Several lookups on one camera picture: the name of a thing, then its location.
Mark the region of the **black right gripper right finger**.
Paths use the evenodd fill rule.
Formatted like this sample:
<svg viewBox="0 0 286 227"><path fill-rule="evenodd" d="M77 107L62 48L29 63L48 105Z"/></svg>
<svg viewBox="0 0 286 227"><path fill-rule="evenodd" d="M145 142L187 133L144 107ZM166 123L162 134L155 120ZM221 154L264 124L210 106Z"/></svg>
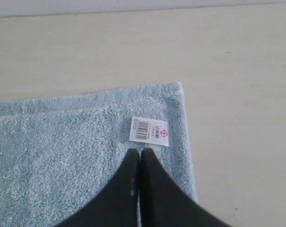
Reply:
<svg viewBox="0 0 286 227"><path fill-rule="evenodd" d="M187 196L150 148L141 153L139 204L143 227L229 226Z"/></svg>

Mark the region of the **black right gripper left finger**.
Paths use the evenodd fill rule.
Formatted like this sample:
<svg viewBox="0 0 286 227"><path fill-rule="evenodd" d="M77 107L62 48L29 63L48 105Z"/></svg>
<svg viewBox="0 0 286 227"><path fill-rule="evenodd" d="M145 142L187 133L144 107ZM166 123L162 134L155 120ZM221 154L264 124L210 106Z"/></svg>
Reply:
<svg viewBox="0 0 286 227"><path fill-rule="evenodd" d="M58 227L137 227L139 152L128 149L106 186Z"/></svg>

